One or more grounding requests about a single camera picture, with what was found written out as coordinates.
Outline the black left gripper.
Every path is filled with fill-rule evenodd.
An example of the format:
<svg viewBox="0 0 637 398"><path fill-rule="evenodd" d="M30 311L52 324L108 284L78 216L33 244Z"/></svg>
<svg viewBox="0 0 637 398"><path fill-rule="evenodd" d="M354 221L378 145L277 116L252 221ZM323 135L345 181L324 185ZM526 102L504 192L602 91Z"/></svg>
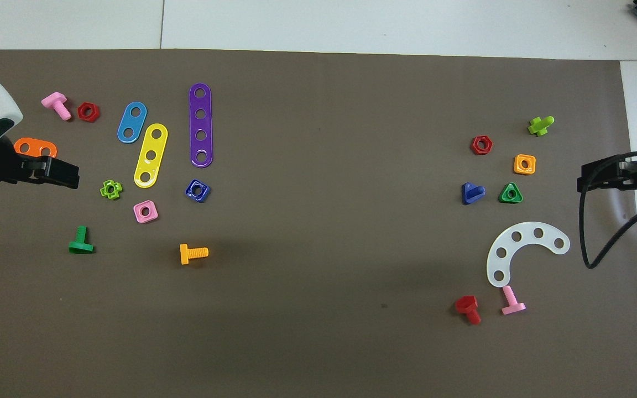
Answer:
<svg viewBox="0 0 637 398"><path fill-rule="evenodd" d="M19 156L16 181L38 185L54 184L76 190L80 183L79 167L50 156Z"/></svg>

